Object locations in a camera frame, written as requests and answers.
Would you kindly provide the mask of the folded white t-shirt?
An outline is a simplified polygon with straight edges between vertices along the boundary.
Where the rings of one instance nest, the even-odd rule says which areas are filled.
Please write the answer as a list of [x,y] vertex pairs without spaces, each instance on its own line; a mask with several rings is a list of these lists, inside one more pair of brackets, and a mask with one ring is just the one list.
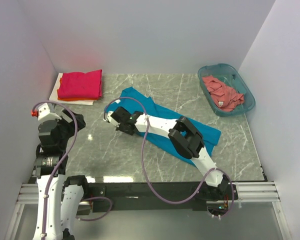
[[62,76],[63,76],[63,73],[59,73],[57,78],[56,78],[54,87],[53,87],[52,92],[51,92],[51,94],[48,98],[50,101],[58,102],[58,103],[61,103],[61,104],[83,105],[83,106],[92,106],[94,104],[93,100],[75,100],[75,101],[59,100],[57,90],[60,87],[60,80],[61,80]]

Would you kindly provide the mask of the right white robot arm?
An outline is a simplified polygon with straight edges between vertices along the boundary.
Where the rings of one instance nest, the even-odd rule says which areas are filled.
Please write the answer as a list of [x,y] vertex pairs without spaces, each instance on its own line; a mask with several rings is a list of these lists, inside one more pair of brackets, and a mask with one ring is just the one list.
[[128,135],[144,133],[165,138],[173,145],[178,156],[192,161],[200,173],[206,176],[203,189],[207,191],[204,194],[207,200],[222,200],[227,194],[229,180],[217,170],[202,134],[187,117],[165,119],[140,111],[131,114],[120,106],[115,111],[109,111],[105,120],[115,126],[116,130]]

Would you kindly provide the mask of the teal plastic basket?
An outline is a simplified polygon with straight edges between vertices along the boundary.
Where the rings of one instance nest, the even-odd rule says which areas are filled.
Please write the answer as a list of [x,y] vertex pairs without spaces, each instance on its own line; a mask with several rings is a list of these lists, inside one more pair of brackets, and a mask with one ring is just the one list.
[[253,94],[231,65],[219,63],[203,66],[197,75],[199,85],[217,116],[243,115],[255,107]]

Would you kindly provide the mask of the blue t-shirt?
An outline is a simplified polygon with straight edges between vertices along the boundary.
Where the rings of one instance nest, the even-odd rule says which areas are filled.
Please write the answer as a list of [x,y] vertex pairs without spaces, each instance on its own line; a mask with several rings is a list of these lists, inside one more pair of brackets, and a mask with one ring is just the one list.
[[[104,109],[106,116],[109,111],[114,112],[118,107],[123,107],[131,115],[135,112],[145,113],[143,107],[133,99],[143,105],[146,114],[149,116],[150,127],[146,139],[172,156],[195,166],[191,159],[187,159],[177,152],[168,137],[169,130],[173,129],[177,123],[176,120],[183,116],[173,110],[156,104],[151,97],[146,97],[133,87],[128,87],[121,92],[119,100],[114,101]],[[219,143],[221,131],[191,118],[188,119],[198,132],[201,133],[206,151],[211,157],[214,147]]]

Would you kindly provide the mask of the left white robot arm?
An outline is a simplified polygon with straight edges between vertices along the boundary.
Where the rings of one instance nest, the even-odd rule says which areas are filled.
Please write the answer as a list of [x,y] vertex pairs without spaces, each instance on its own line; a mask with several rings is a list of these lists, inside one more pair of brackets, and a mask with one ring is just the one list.
[[40,144],[34,163],[38,189],[35,240],[73,240],[73,225],[80,201],[90,195],[84,175],[66,177],[67,144],[85,128],[83,115],[63,110],[68,122],[47,104],[32,113],[38,118]]

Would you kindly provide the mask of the black base beam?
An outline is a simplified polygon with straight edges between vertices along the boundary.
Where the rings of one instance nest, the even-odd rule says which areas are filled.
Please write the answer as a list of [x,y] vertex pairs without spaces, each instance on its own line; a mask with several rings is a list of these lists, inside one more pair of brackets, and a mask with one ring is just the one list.
[[209,202],[216,205],[225,201],[230,203],[232,200],[238,200],[236,186],[231,188],[231,185],[227,184],[224,191],[218,191],[204,183],[191,200],[181,204],[169,204],[155,196],[145,182],[89,183],[85,188],[83,198],[98,198],[88,201],[94,213],[105,212],[109,209],[110,204],[103,197],[111,200],[113,211],[207,211]]

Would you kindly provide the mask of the aluminium frame rail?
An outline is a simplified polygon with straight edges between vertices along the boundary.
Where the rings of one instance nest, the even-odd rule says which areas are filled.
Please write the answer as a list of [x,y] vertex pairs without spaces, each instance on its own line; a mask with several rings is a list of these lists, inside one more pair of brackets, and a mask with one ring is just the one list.
[[[142,183],[143,170],[152,183],[197,182],[192,165],[143,143],[103,121],[103,105],[72,106],[86,127],[76,138],[66,165],[68,176],[85,175],[93,183]],[[283,240],[288,238],[282,198],[263,175],[245,116],[218,118],[210,108],[186,107],[183,115],[222,132],[212,158],[230,175],[239,199],[223,219],[190,209],[119,210],[92,213],[74,222],[77,240]]]

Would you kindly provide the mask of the folded magenta t-shirt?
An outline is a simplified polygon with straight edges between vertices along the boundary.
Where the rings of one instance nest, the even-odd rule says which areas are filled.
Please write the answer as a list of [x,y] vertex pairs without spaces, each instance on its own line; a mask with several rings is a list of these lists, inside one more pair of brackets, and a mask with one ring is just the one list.
[[102,70],[63,73],[60,98],[99,99],[102,96]]

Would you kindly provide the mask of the salmon pink t-shirt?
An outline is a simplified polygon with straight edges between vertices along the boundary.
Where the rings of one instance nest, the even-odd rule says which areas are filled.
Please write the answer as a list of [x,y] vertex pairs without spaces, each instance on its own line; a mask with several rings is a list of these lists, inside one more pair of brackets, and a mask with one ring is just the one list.
[[244,94],[212,75],[202,77],[202,81],[214,104],[224,112],[231,112],[245,102]]

